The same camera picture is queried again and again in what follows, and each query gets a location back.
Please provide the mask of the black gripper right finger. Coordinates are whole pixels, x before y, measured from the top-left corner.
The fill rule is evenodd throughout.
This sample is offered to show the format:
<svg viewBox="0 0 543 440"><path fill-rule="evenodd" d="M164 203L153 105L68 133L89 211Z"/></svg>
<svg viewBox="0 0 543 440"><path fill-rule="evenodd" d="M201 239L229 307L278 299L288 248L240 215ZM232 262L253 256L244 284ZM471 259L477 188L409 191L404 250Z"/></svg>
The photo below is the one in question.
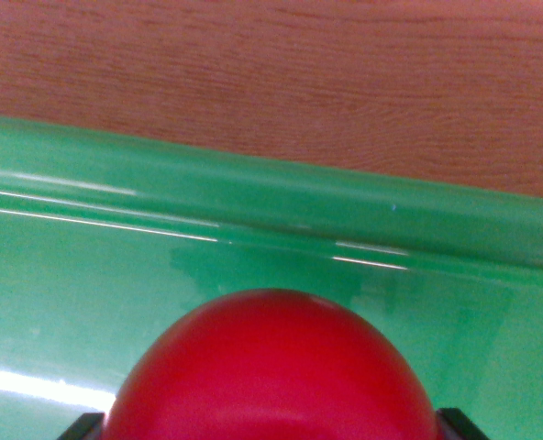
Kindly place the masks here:
<svg viewBox="0 0 543 440"><path fill-rule="evenodd" d="M440 408L437 418L443 439L488 440L483 430L459 408Z"/></svg>

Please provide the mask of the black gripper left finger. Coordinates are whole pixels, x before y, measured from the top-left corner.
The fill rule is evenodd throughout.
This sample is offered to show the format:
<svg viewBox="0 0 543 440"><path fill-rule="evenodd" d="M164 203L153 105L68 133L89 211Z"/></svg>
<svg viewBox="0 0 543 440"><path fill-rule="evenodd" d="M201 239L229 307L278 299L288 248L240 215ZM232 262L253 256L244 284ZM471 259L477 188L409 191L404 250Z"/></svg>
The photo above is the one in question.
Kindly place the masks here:
<svg viewBox="0 0 543 440"><path fill-rule="evenodd" d="M104 419L103 412L83 413L58 437L58 440L99 440Z"/></svg>

